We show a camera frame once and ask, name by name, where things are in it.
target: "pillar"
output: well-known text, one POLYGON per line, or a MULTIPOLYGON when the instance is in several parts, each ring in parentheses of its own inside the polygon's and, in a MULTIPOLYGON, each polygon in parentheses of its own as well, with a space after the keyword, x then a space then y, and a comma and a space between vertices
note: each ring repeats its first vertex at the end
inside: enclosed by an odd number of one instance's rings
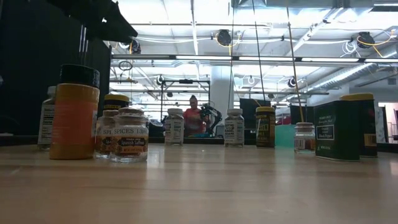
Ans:
POLYGON ((210 76, 210 101, 211 106, 223 114, 223 121, 227 117, 229 108, 234 108, 234 83, 231 78, 231 68, 229 66, 213 66, 210 76))

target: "red shirt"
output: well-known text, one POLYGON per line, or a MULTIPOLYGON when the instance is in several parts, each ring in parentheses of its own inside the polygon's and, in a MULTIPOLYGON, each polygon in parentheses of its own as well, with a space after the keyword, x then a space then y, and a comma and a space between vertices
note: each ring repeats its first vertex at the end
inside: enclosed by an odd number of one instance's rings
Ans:
POLYGON ((200 119, 200 109, 187 109, 183 114, 185 120, 185 135, 202 134, 204 124, 200 119))

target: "table surface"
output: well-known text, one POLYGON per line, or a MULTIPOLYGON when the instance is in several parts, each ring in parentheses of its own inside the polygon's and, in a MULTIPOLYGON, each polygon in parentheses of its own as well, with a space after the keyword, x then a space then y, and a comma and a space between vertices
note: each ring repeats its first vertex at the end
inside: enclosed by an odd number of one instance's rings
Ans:
POLYGON ((0 223, 397 223, 398 155, 336 162, 291 149, 164 148, 147 162, 52 161, 0 147, 0 223))

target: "black lid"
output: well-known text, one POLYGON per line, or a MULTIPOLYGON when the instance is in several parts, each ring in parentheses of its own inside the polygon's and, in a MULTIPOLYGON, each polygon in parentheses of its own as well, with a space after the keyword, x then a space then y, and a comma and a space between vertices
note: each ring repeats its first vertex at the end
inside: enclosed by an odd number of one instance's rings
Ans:
POLYGON ((60 83, 75 83, 100 88, 100 72, 82 65, 62 65, 60 83))

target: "person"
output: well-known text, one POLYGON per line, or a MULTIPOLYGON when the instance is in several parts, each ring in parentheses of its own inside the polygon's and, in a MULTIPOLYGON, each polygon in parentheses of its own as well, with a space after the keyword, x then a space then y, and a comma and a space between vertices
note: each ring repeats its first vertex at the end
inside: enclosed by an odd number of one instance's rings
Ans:
POLYGON ((185 120, 185 135, 203 134, 205 132, 205 124, 200 118, 200 109, 198 108, 198 99, 192 95, 189 99, 191 108, 185 110, 183 117, 185 120))

